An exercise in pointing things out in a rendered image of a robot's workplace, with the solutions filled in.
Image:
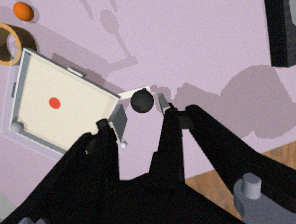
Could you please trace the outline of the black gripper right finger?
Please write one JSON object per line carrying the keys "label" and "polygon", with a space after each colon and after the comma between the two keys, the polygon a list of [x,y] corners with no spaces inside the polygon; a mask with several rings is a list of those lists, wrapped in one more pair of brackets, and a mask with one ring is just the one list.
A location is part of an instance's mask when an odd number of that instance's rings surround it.
{"label": "black gripper right finger", "polygon": [[[246,224],[296,224],[296,170],[256,152],[198,105],[178,111],[158,93],[163,124],[133,224],[179,224],[179,180],[185,183],[183,129],[233,195]],[[163,113],[164,111],[164,113]]]}

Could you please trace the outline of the orange ball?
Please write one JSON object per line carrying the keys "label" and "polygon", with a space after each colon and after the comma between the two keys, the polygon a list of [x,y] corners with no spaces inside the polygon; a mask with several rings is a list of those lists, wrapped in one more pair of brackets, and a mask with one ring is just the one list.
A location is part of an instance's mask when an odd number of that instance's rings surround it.
{"label": "orange ball", "polygon": [[28,22],[34,18],[33,9],[24,2],[17,2],[13,6],[14,14],[22,21]]}

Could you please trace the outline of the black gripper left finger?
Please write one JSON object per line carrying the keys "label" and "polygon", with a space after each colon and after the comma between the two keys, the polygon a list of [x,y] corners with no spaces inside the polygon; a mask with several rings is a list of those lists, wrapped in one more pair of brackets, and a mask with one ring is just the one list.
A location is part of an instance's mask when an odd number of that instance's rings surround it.
{"label": "black gripper left finger", "polygon": [[120,180],[118,144],[127,120],[118,104],[96,122],[98,133],[81,135],[0,224],[102,224],[105,182]]}

